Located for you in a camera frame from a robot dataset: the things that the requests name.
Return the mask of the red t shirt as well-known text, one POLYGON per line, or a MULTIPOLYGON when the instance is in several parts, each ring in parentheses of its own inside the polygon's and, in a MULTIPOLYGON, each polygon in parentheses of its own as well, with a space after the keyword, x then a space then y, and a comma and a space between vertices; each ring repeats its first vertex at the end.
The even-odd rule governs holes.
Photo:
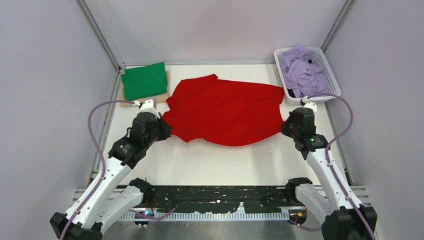
POLYGON ((282 87, 211 74, 182 80, 166 101, 163 119, 186 143, 203 139, 241 147, 280 132, 283 98, 282 87))

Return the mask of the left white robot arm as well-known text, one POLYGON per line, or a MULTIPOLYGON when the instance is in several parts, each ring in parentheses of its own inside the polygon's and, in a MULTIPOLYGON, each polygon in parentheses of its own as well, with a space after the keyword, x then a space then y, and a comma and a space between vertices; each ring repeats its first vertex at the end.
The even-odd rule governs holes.
POLYGON ((110 195, 119 183, 142 160, 153 143, 170 137, 171 128, 159 112, 141 111, 117 140, 102 164, 100 173, 65 212, 56 212, 50 219, 60 240, 100 240, 110 226, 128 210, 153 202, 151 186, 136 178, 113 200, 110 195))

